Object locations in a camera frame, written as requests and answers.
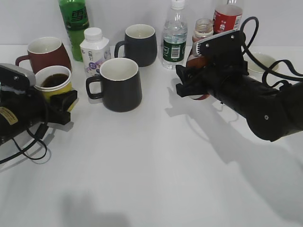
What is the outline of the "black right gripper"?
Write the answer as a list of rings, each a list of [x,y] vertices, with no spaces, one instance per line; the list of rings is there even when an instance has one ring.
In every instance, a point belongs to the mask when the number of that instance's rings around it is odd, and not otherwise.
[[[208,97],[224,104],[244,104],[251,101],[249,77],[235,68],[220,70],[208,63],[204,67],[176,65],[181,83],[176,85],[180,97]]]

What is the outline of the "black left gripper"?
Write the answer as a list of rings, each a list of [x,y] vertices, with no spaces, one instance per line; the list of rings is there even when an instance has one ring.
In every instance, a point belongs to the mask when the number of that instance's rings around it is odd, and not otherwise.
[[[11,140],[39,122],[69,123],[71,111],[78,101],[78,91],[53,95],[50,97],[50,105],[36,89],[22,95],[5,92],[4,97],[0,103],[1,142]]]

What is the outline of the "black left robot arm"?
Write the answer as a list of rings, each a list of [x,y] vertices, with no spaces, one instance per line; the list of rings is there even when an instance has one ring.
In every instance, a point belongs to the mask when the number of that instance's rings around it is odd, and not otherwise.
[[[4,91],[0,96],[1,145],[39,122],[66,125],[71,121],[69,109],[77,98],[76,90],[52,95],[50,101],[33,87],[18,95]]]

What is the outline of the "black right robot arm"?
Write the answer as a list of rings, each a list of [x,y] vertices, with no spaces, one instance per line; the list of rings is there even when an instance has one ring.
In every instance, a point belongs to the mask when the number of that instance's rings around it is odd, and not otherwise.
[[[176,66],[180,97],[210,94],[246,119],[251,131],[271,142],[303,130],[303,84],[267,87],[250,76],[244,64],[203,68]]]

